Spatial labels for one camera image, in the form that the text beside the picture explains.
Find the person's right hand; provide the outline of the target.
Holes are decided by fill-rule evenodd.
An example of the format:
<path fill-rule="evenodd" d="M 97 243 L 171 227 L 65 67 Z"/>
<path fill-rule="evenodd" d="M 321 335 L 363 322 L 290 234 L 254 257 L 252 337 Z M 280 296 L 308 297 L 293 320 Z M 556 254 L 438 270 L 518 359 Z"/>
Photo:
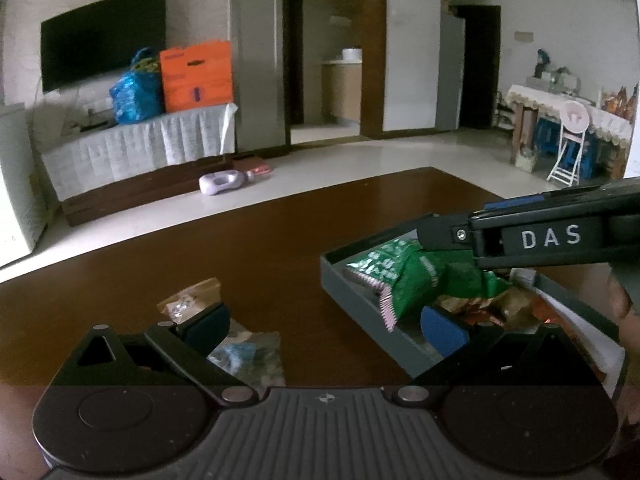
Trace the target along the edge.
<path fill-rule="evenodd" d="M 608 277 L 608 299 L 618 327 L 620 345 L 627 352 L 627 371 L 620 406 L 631 424 L 639 422 L 639 315 L 628 292 L 613 273 Z"/>

